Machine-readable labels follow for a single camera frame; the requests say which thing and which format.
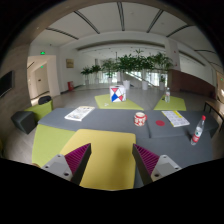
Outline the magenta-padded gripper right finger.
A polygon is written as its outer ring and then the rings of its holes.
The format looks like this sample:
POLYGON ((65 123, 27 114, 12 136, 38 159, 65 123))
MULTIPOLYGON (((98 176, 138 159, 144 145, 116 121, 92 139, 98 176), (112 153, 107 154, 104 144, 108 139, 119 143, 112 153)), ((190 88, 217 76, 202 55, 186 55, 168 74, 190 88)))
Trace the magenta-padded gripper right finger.
POLYGON ((168 155, 159 156, 137 144, 133 145, 132 154, 143 185, 148 185, 181 170, 181 167, 168 155))

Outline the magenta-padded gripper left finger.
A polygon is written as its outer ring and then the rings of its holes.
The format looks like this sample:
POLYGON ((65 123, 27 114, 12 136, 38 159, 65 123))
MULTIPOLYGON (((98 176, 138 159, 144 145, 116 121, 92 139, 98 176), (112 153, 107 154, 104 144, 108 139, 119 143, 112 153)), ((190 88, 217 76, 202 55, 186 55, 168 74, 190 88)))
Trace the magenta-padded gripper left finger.
POLYGON ((91 155, 91 144, 83 145, 66 155, 57 154, 42 169, 79 185, 91 155))

